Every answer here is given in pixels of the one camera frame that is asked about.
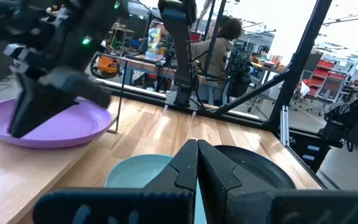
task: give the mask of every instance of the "purple frisbee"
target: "purple frisbee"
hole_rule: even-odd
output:
[[[39,149],[73,147],[92,141],[112,122],[109,111],[77,99],[78,105],[57,114],[21,139],[13,138],[7,128],[15,108],[15,99],[0,102],[0,140],[17,146]]]

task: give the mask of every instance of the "teal plate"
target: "teal plate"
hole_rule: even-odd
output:
[[[142,188],[156,177],[171,161],[171,156],[141,155],[116,165],[104,184],[107,188]],[[197,182],[195,224],[206,224],[200,187]]]

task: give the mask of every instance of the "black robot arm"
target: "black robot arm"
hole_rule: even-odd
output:
[[[166,30],[173,36],[178,59],[178,69],[175,74],[175,85],[178,86],[178,92],[175,104],[188,106],[194,87],[194,78],[190,73],[191,58],[189,57],[188,36],[189,28],[196,20],[196,3],[194,0],[160,0],[158,8]]]
[[[54,16],[27,0],[0,1],[4,53],[20,61],[17,97],[9,133],[21,138],[75,105],[79,96],[107,108],[109,93],[83,73],[118,17],[129,16],[127,0],[64,0]]]

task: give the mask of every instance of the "wooden table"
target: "wooden table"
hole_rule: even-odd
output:
[[[136,57],[145,58],[145,55],[137,55]],[[149,73],[149,74],[154,74],[154,75],[165,76],[166,78],[173,78],[176,72],[175,69],[167,68],[167,67],[160,68],[160,72],[158,72],[158,67],[156,67],[154,63],[141,62],[129,58],[122,58],[122,59],[128,61],[125,80],[124,80],[125,85],[131,85],[132,72],[134,70]]]
[[[119,130],[101,136],[53,188],[103,187],[110,170],[122,160],[141,154],[173,156],[191,138],[250,149],[279,165],[298,189],[321,188],[270,132],[200,116],[192,119],[190,114],[126,99],[122,102]],[[31,215],[27,214],[19,223],[30,221]]]
[[[97,139],[64,150],[27,149],[0,141],[0,223],[17,223],[88,150],[97,147]]]
[[[267,71],[267,74],[266,76],[263,77],[260,77],[260,85],[261,84],[264,84],[267,82],[267,80],[269,80],[269,76],[270,76],[270,72],[274,72],[274,73],[278,73],[278,74],[281,74],[282,72],[279,71],[278,69],[276,68],[273,68],[273,67],[266,67],[265,65],[259,65],[258,63],[254,63],[254,62],[251,62],[252,66],[254,66],[255,68],[260,68],[262,71]]]
[[[358,99],[358,86],[351,85],[349,88],[351,89],[351,92],[347,96],[346,101],[353,102],[354,100]]]

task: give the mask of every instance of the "person's arm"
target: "person's arm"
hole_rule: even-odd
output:
[[[191,59],[194,60],[194,58],[200,56],[202,53],[209,50],[210,43],[211,43],[210,40],[199,42],[199,43],[191,43],[190,44]]]

